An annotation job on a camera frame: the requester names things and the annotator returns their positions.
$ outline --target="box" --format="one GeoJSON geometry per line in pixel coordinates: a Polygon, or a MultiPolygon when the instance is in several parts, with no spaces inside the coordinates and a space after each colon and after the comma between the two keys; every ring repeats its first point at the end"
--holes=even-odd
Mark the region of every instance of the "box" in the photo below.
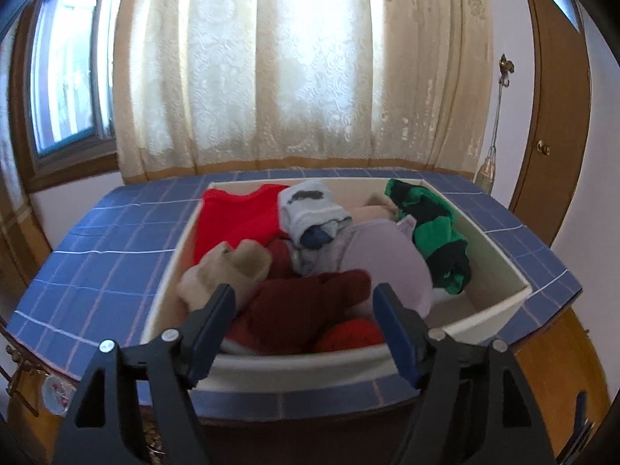
{"type": "MultiPolygon", "coordinates": [[[[212,183],[210,187],[245,195],[265,183],[294,185],[300,181],[304,179],[233,181],[212,183]]],[[[323,178],[322,181],[345,209],[362,206],[371,193],[383,193],[387,183],[385,178],[323,178]]],[[[456,212],[455,227],[469,243],[471,282],[457,296],[437,289],[427,324],[441,327],[466,343],[476,344],[492,337],[528,298],[531,286],[501,249],[448,197],[423,180],[403,181],[422,185],[447,200],[456,212]]],[[[193,264],[195,226],[201,207],[199,204],[191,215],[170,259],[147,318],[142,342],[150,341],[165,329],[180,326],[185,319],[184,305],[176,297],[176,285],[193,264]]],[[[395,372],[396,366],[385,345],[288,357],[218,355],[209,377],[197,389],[281,393],[367,381],[395,372]]]]}

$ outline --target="dark red cloth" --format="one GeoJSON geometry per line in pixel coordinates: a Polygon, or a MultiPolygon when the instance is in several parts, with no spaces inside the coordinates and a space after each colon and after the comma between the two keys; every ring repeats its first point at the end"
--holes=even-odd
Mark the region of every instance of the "dark red cloth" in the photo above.
{"type": "Polygon", "coordinates": [[[246,196],[208,189],[196,225],[194,265],[222,241],[237,248],[244,239],[265,246],[277,236],[286,237],[278,220],[278,193],[285,188],[268,183],[246,196]]]}
{"type": "Polygon", "coordinates": [[[276,238],[266,246],[272,256],[272,264],[266,279],[290,279],[300,277],[291,265],[291,252],[282,238],[276,238]]]}
{"type": "Polygon", "coordinates": [[[366,346],[376,346],[385,342],[377,324],[355,318],[333,326],[312,346],[313,353],[355,350],[366,346]]]}
{"type": "Polygon", "coordinates": [[[369,297],[370,277],[361,270],[267,280],[253,290],[226,339],[263,355],[303,353],[323,329],[369,297]]]}

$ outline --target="door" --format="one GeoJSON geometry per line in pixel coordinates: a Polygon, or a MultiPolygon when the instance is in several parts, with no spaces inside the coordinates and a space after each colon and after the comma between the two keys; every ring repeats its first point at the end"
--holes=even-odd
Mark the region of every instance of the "door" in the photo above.
{"type": "Polygon", "coordinates": [[[528,0],[534,32],[534,106],[510,209],[547,245],[577,186],[590,123],[585,35],[553,0],[528,0]]]}

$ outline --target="lace curtain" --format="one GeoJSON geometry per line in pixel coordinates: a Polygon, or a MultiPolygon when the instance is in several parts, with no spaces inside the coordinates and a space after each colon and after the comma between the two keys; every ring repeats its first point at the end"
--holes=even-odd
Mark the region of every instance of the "lace curtain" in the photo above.
{"type": "Polygon", "coordinates": [[[471,175],[492,63],[489,0],[122,0],[120,168],[471,175]]]}
{"type": "Polygon", "coordinates": [[[0,43],[0,288],[18,299],[51,249],[22,187],[10,139],[9,76],[16,28],[17,21],[0,43]]]}

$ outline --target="pile of clothes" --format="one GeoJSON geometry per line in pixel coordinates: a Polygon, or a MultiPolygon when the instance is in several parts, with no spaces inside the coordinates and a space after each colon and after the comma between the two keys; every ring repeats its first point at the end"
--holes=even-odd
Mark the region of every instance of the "pile of clothes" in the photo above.
{"type": "Polygon", "coordinates": [[[320,180],[265,184],[246,196],[204,193],[194,266],[178,297],[189,312],[219,284],[238,315],[222,342],[237,355],[341,351],[384,342],[371,292],[389,283],[405,307],[429,314],[433,288],[463,291],[467,241],[450,205],[421,186],[388,181],[345,210],[320,180]]]}

